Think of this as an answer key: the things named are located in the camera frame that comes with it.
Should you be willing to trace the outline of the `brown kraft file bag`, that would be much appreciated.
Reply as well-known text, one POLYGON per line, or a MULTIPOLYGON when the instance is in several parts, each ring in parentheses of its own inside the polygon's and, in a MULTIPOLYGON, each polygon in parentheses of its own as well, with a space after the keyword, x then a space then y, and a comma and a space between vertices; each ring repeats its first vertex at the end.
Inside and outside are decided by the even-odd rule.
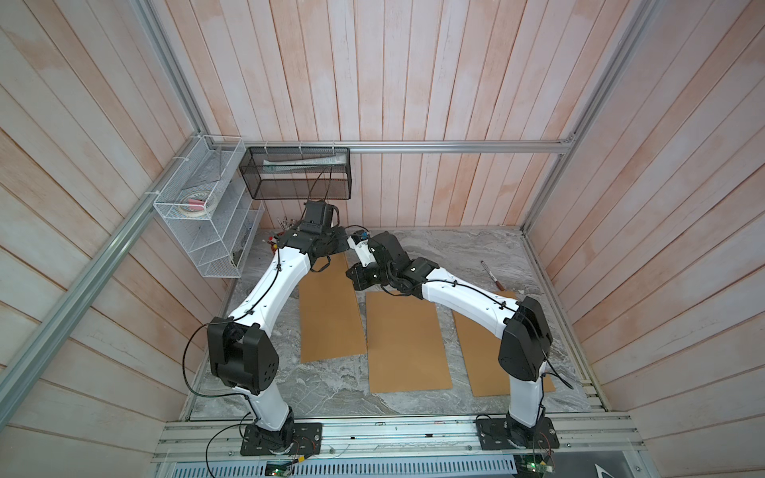
POLYGON ((319 362, 367 352, 356 291, 346 255, 321 258, 299 283, 301 362, 319 362))

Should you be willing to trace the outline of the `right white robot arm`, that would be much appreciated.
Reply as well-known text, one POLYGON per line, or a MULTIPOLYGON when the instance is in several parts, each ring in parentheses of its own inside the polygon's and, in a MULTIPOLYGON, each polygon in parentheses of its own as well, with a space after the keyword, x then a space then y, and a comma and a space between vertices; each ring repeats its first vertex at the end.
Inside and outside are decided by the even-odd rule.
POLYGON ((347 271, 354 289, 390 286, 405 297, 446 306, 500 340, 498 364, 509 376, 506 435, 529 448, 546 418, 543 376, 551 372, 552 333, 539 301, 511 300, 458 279, 434 261, 410 258, 396 236, 358 231, 348 238, 359 262, 347 271))

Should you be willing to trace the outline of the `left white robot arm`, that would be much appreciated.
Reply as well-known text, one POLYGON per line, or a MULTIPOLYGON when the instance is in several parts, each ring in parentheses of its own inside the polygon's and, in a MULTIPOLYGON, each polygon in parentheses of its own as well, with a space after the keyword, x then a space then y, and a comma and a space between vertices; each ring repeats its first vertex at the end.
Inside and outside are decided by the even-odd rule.
POLYGON ((245 398, 254 414, 247 429, 249 442, 271 452, 292 445, 294 413, 275 382, 279 356, 271 342, 276 321, 287 299, 317 260, 348 249, 342 226, 324 232, 300 227, 288 230, 265 274, 227 318, 207 326, 210 370, 233 394, 245 398))

